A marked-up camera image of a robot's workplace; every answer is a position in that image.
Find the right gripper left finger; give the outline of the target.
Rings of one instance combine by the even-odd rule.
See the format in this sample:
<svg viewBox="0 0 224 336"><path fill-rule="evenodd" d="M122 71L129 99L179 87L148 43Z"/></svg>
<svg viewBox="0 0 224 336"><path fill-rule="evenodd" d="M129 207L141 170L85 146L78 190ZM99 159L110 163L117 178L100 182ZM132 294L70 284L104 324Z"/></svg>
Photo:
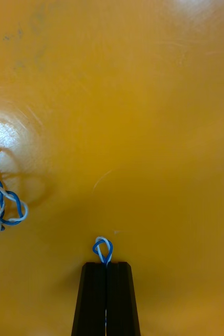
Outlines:
<svg viewBox="0 0 224 336"><path fill-rule="evenodd" d="M72 325L72 335L105 335L106 267L85 263Z"/></svg>

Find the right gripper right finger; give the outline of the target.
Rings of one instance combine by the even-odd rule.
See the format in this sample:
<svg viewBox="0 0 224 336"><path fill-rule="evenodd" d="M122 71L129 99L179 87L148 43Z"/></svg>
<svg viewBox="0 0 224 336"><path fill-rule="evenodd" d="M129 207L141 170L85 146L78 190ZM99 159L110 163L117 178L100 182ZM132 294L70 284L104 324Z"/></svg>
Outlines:
<svg viewBox="0 0 224 336"><path fill-rule="evenodd" d="M106 277L106 334L140 335L131 266L109 263Z"/></svg>

